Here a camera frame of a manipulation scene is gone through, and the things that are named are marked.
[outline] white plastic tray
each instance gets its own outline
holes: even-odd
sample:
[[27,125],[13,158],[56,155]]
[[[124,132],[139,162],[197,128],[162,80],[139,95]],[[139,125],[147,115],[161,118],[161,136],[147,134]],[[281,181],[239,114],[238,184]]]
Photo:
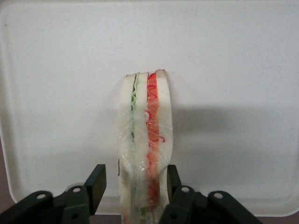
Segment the white plastic tray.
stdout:
[[257,216],[299,210],[299,1],[3,1],[0,118],[10,192],[54,195],[107,166],[126,74],[168,72],[172,164]]

